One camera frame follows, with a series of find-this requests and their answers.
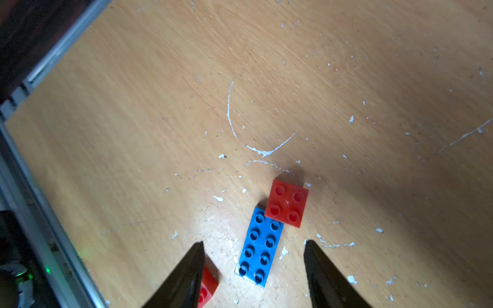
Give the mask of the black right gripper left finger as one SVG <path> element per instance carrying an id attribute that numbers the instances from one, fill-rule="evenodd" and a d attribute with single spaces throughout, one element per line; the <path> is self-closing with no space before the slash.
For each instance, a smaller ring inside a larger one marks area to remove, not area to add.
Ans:
<path id="1" fill-rule="evenodd" d="M 196 242 L 143 307 L 198 307 L 204 265 L 204 243 Z"/>

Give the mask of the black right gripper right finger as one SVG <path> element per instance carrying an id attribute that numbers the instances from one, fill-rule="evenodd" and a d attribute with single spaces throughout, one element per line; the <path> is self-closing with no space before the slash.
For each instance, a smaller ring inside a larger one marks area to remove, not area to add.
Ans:
<path id="1" fill-rule="evenodd" d="M 306 242 L 304 264 L 313 307 L 370 306 L 313 240 Z"/>

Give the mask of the red small lego brick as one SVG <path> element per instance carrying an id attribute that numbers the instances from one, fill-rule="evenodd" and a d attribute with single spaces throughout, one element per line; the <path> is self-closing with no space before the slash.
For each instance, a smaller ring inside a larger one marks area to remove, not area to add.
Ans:
<path id="1" fill-rule="evenodd" d="M 309 191 L 303 187 L 274 180 L 265 216 L 278 222 L 300 228 Z"/>
<path id="2" fill-rule="evenodd" d="M 205 266 L 202 275 L 200 293 L 198 298 L 198 308 L 203 308 L 212 299 L 219 283 Z"/>

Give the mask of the long blue lego brick far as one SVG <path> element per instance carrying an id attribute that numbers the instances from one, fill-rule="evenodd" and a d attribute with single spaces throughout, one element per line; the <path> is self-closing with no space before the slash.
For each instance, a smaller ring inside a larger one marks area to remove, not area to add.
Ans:
<path id="1" fill-rule="evenodd" d="M 268 218 L 256 207 L 236 265 L 235 274 L 265 287 L 281 238 L 284 223 Z"/>

